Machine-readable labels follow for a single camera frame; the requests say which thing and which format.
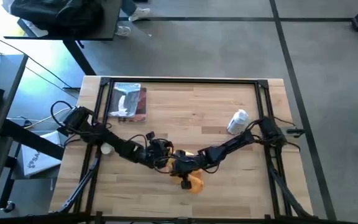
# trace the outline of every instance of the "desk leg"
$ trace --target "desk leg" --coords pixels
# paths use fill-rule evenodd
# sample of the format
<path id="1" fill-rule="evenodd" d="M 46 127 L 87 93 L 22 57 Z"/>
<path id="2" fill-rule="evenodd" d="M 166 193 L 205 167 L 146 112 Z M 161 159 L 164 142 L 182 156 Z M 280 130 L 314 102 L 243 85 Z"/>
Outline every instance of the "desk leg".
<path id="1" fill-rule="evenodd" d="M 23 128 L 13 121 L 5 120 L 1 135 L 12 137 L 13 140 L 23 145 L 29 146 L 48 156 L 61 160 L 63 158 L 64 149 L 31 131 Z"/>
<path id="2" fill-rule="evenodd" d="M 63 40 L 63 43 L 73 56 L 74 60 L 81 67 L 82 71 L 84 71 L 85 75 L 96 75 L 96 72 L 94 72 L 90 63 L 87 61 L 81 49 L 78 47 L 74 40 Z"/>

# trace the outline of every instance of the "person's foot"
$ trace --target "person's foot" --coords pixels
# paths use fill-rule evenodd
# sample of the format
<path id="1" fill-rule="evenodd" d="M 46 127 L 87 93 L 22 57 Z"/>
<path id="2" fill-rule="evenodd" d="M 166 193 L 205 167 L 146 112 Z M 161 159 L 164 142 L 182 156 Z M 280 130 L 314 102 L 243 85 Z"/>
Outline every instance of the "person's foot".
<path id="1" fill-rule="evenodd" d="M 150 13 L 150 9 L 141 9 L 138 7 L 135 10 L 135 12 L 131 16 L 129 16 L 128 20 L 134 22 L 138 19 L 146 17 L 149 13 Z"/>
<path id="2" fill-rule="evenodd" d="M 116 35 L 118 36 L 127 37 L 130 33 L 131 33 L 131 28 L 129 27 L 124 27 L 124 26 L 117 27 Z"/>

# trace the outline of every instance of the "white bottle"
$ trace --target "white bottle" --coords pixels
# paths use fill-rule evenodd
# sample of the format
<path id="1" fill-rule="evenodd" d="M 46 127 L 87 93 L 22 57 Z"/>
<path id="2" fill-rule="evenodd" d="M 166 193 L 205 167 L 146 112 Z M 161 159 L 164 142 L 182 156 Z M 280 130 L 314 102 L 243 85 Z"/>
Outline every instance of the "white bottle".
<path id="1" fill-rule="evenodd" d="M 240 134 L 243 132 L 248 124 L 248 114 L 244 110 L 236 112 L 227 126 L 227 131 L 230 134 Z"/>

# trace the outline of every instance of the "gray floor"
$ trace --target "gray floor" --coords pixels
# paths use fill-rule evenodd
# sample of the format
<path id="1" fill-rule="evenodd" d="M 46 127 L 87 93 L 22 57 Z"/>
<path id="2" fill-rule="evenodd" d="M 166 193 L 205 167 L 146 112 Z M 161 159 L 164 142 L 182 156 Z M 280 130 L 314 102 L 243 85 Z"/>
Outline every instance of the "gray floor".
<path id="1" fill-rule="evenodd" d="M 353 17 L 358 0 L 276 0 L 281 17 Z M 272 17 L 268 0 L 150 0 L 154 17 Z M 84 54 L 100 75 L 283 78 L 295 123 L 301 125 L 274 22 L 144 21 L 130 24 L 126 39 L 84 42 Z M 358 33 L 348 22 L 283 22 L 296 77 L 320 154 L 336 215 L 358 222 Z M 12 40 L 71 85 L 83 72 L 60 42 Z M 28 66 L 58 83 L 39 66 Z M 29 96 L 40 100 L 31 100 Z M 56 100 L 75 99 L 26 71 L 11 117 L 48 116 Z M 38 130 L 52 130 L 52 123 Z M 301 156 L 316 215 L 324 209 L 307 144 Z M 45 213 L 49 180 L 23 180 L 12 199 L 16 213 Z"/>

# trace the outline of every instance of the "black bag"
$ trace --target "black bag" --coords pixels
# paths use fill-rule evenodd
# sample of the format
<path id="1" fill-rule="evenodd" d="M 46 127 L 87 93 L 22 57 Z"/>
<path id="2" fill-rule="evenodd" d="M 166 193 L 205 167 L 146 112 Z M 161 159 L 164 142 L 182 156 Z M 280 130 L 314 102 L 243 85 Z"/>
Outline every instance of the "black bag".
<path id="1" fill-rule="evenodd" d="M 84 35 L 99 27 L 103 7 L 97 0 L 15 0 L 11 14 L 52 35 Z"/>

